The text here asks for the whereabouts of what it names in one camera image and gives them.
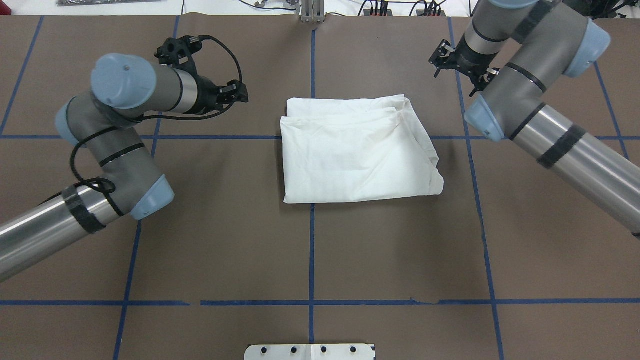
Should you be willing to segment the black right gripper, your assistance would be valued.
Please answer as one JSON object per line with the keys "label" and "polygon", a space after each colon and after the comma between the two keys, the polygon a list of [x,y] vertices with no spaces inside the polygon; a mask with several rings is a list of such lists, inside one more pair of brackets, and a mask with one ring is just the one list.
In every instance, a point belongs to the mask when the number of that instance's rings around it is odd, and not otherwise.
{"label": "black right gripper", "polygon": [[454,48],[448,40],[442,39],[432,53],[429,63],[435,68],[434,78],[438,78],[443,70],[457,70],[471,80],[471,84],[474,86],[471,93],[476,93],[484,91],[495,77],[489,75],[490,79],[487,79],[486,75],[489,73],[490,64],[497,55],[497,52],[480,54],[466,42],[460,42]]}

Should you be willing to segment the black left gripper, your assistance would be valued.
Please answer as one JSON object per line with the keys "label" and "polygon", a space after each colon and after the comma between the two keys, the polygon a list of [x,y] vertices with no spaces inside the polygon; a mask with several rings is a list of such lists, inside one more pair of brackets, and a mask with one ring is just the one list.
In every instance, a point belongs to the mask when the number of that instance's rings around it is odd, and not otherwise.
{"label": "black left gripper", "polygon": [[198,97],[192,107],[194,115],[206,115],[222,111],[225,106],[249,102],[247,86],[240,80],[231,80],[225,86],[219,86],[201,75],[194,79],[198,87]]}

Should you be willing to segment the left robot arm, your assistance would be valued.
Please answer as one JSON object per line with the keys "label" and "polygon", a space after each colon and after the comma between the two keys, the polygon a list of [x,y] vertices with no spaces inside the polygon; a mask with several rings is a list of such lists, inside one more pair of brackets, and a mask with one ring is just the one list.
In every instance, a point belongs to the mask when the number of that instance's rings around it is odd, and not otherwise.
{"label": "left robot arm", "polygon": [[55,127],[71,145],[70,186],[1,226],[1,280],[38,264],[78,240],[130,216],[142,220],[175,198],[164,171],[136,126],[160,114],[207,120],[248,94],[237,77],[215,85],[186,63],[153,64],[137,55],[106,54],[90,89],[57,113]]}

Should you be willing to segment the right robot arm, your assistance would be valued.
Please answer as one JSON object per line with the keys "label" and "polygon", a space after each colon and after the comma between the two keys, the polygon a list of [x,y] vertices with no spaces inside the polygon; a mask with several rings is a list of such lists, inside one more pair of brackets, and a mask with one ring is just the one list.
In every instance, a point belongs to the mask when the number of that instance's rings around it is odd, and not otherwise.
{"label": "right robot arm", "polygon": [[611,35],[562,0],[480,0],[456,42],[429,63],[471,83],[462,116],[493,142],[511,141],[639,237],[639,167],[557,106],[562,80],[597,63]]}

